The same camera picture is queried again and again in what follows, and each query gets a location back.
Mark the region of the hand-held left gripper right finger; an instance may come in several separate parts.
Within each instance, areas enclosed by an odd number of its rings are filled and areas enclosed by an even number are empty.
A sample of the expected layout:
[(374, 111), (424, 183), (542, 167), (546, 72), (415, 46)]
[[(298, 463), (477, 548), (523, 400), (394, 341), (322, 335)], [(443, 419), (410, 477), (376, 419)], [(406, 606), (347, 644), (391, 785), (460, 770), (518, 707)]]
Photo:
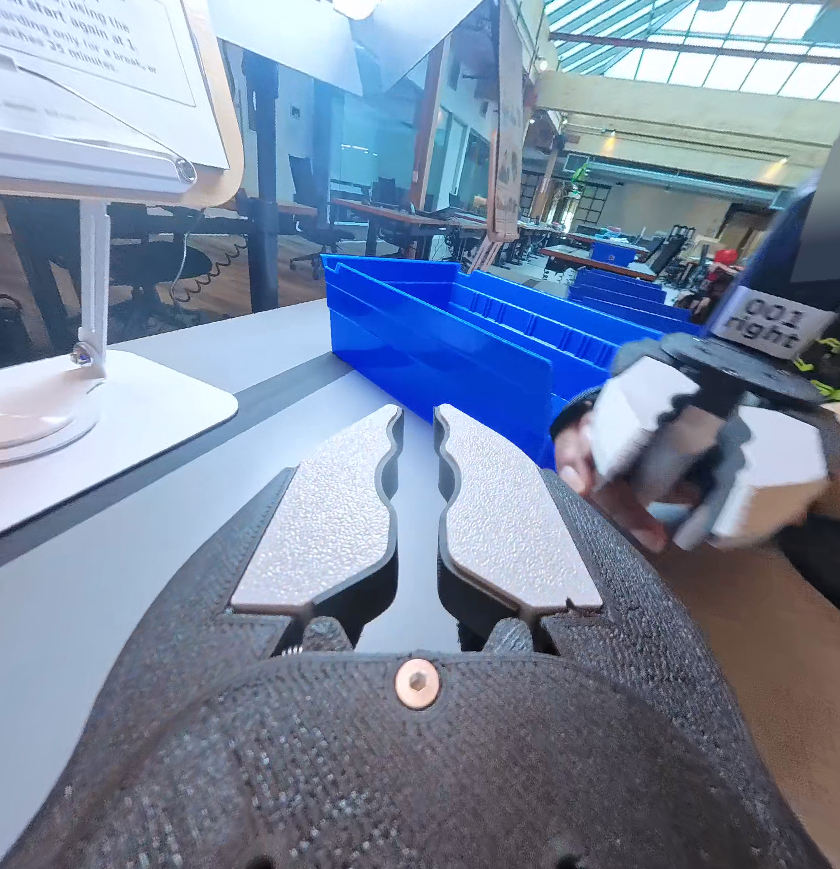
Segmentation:
[(439, 595), (456, 618), (542, 618), (603, 607), (541, 469), (451, 404), (434, 411), (445, 500)]

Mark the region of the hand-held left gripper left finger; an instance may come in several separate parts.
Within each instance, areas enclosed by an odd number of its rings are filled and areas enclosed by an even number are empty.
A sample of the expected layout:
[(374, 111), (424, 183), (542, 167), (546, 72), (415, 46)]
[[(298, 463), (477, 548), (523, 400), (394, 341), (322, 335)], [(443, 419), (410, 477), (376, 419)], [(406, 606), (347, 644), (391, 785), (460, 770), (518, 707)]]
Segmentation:
[(325, 440), (293, 473), (230, 599), (241, 614), (312, 614), (393, 559), (403, 408)]

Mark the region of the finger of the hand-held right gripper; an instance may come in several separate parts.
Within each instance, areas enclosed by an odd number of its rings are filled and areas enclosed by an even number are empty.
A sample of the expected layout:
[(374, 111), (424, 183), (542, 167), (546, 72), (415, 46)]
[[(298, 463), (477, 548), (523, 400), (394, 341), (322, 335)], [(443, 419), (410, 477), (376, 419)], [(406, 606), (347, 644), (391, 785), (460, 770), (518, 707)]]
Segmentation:
[(643, 453), (674, 409), (678, 397), (690, 397), (699, 385), (680, 370), (653, 358), (641, 358), (612, 376), (600, 391), (589, 427), (598, 479), (610, 482)]
[(709, 534), (719, 549), (770, 539), (805, 513), (829, 482), (820, 430), (812, 422), (762, 407), (741, 407), (736, 421), (747, 438)]

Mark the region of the white document stand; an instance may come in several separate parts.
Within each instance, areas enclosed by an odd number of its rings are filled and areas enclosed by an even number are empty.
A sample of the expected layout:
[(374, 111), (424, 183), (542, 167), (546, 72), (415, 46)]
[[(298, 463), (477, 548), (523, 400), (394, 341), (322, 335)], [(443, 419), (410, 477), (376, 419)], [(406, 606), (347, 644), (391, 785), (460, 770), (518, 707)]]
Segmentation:
[(243, 172), (240, 128), (207, 2), (182, 2), (225, 169), (0, 130), (0, 196), (80, 203), (81, 322), (67, 349), (0, 369), (0, 536), (232, 418), (236, 398), (107, 349), (113, 202), (220, 205)]

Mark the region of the wooden desk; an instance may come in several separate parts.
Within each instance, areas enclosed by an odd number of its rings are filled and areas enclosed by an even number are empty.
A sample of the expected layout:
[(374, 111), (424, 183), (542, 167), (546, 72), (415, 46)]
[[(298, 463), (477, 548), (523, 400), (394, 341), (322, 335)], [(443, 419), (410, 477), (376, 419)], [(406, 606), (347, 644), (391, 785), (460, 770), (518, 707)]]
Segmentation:
[(396, 248), (396, 253), (389, 257), (429, 261), (434, 252), (434, 240), (441, 237), (454, 243), (449, 261), (459, 263), (469, 241), (481, 242), (487, 230), (485, 223), (471, 216), (415, 214), (338, 197), (329, 200), (329, 216), (335, 216), (336, 210), (355, 213), (366, 220), (364, 255), (367, 257), (383, 256), (378, 248), (379, 243), (384, 242)]

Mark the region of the black office chair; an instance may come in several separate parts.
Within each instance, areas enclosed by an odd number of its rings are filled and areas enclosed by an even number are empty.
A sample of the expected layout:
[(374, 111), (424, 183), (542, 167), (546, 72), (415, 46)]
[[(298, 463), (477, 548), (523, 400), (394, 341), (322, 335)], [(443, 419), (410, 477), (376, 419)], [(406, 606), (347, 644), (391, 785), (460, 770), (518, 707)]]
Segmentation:
[[(34, 241), (50, 263), (68, 272), (74, 289), (80, 292), (80, 203), (31, 198), (29, 205)], [(211, 266), (208, 255), (191, 249), (184, 242), (151, 241), (147, 231), (126, 234), (121, 229), (123, 221), (130, 221), (131, 227), (138, 229), (147, 216), (142, 204), (113, 202), (108, 214), (113, 231), (110, 286), (130, 289), (128, 300), (110, 306), (113, 341), (183, 328), (187, 321), (182, 314), (167, 308), (157, 286), (207, 273)]]
[(315, 253), (291, 259), (288, 266), (290, 270), (295, 270), (297, 263), (308, 262), (313, 280), (318, 281), (323, 273), (322, 256), (338, 254), (340, 243), (354, 241), (355, 235), (334, 223), (329, 223), (326, 202), (319, 204), (311, 159), (290, 155), (288, 160), (295, 188), (294, 202), (315, 211), (314, 215), (297, 215), (298, 234), (319, 248)]

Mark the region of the printed instruction sheet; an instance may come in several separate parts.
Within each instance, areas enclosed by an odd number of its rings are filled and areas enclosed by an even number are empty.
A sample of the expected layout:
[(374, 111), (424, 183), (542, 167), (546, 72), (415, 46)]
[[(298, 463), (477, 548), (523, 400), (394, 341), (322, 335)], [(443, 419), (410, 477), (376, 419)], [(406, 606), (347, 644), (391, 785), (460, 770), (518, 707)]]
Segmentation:
[(0, 130), (229, 167), (182, 2), (0, 1)]

